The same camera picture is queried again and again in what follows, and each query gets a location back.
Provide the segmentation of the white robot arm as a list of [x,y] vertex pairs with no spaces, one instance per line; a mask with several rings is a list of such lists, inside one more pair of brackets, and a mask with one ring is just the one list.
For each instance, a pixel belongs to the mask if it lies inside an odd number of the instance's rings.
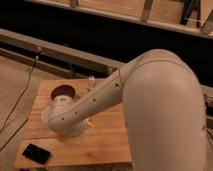
[[175,53],[149,50],[126,63],[48,121],[64,131],[123,104],[133,171],[206,171],[205,100],[192,69]]

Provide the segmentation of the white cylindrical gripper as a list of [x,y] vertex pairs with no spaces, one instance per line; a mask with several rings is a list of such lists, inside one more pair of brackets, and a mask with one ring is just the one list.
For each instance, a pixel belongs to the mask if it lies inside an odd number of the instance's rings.
[[67,129],[67,132],[71,137],[77,137],[77,136],[80,136],[85,131],[86,127],[87,127],[87,123],[85,120],[83,120],[69,127]]

